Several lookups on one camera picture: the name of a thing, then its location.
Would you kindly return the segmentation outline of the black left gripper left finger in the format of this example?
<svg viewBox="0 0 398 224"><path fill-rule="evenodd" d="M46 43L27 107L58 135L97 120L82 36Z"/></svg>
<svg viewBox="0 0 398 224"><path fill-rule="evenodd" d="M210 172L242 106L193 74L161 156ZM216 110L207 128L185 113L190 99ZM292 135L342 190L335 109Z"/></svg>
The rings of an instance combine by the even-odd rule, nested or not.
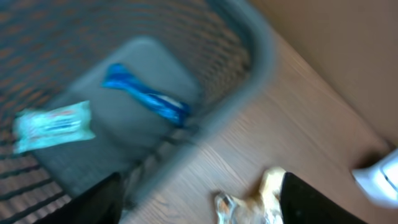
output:
<svg viewBox="0 0 398 224"><path fill-rule="evenodd" d="M123 210L123 180L115 172L34 224L118 224Z"/></svg>

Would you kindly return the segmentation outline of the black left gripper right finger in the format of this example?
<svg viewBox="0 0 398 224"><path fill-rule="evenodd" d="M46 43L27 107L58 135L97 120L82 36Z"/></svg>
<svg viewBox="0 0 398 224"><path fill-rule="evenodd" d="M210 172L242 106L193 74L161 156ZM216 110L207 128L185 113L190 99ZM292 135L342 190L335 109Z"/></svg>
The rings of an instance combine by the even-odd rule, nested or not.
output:
<svg viewBox="0 0 398 224"><path fill-rule="evenodd" d="M284 224L366 224L291 172L280 191Z"/></svg>

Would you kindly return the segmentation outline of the brown nut snack bag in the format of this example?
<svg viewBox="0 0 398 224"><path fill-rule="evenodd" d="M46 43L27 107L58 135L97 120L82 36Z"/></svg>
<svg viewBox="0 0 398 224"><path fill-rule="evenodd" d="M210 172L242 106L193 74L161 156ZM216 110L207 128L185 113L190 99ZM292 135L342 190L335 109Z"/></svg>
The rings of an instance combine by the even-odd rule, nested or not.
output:
<svg viewBox="0 0 398 224"><path fill-rule="evenodd" d="M218 224L283 224L280 194L285 173L281 167L265 170L258 192L245 199L216 195Z"/></svg>

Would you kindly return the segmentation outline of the teal tissue pack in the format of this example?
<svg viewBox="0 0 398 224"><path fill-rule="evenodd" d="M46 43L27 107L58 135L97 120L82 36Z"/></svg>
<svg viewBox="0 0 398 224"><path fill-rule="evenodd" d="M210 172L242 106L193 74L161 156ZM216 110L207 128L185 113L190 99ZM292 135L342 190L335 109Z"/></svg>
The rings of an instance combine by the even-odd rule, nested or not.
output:
<svg viewBox="0 0 398 224"><path fill-rule="evenodd" d="M90 128L90 102L82 101L50 111L26 109L13 124L17 138L13 153L43 149L95 138Z"/></svg>

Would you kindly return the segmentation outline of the blue snack bar wrapper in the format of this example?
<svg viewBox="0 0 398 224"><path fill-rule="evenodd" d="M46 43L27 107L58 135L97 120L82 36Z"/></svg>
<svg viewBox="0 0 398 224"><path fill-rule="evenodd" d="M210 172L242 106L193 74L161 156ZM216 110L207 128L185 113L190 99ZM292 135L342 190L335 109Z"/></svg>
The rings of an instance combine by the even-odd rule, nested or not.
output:
<svg viewBox="0 0 398 224"><path fill-rule="evenodd" d="M188 104L151 89L121 63L114 63L108 67L103 87L128 92L151 111L179 127L184 126L191 113Z"/></svg>

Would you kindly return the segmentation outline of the white barcode scanner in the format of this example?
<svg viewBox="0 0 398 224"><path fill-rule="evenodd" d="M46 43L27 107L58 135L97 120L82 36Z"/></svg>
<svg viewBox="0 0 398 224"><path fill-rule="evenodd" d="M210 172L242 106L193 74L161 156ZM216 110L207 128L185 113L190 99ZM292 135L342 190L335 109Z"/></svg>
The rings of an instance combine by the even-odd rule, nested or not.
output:
<svg viewBox="0 0 398 224"><path fill-rule="evenodd" d="M397 149L374 165L351 173L370 202L379 207L397 209Z"/></svg>

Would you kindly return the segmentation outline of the grey plastic mesh basket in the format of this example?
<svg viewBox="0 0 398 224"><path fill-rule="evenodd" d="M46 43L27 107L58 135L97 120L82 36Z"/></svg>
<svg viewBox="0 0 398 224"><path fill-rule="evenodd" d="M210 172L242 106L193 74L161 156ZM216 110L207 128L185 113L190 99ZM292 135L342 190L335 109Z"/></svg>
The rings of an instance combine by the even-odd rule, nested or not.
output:
<svg viewBox="0 0 398 224"><path fill-rule="evenodd" d="M188 104L184 126L103 87L114 63ZM115 172L134 208L273 66L270 25L248 1L2 1L1 222L35 223ZM13 153L21 111L82 101L95 138Z"/></svg>

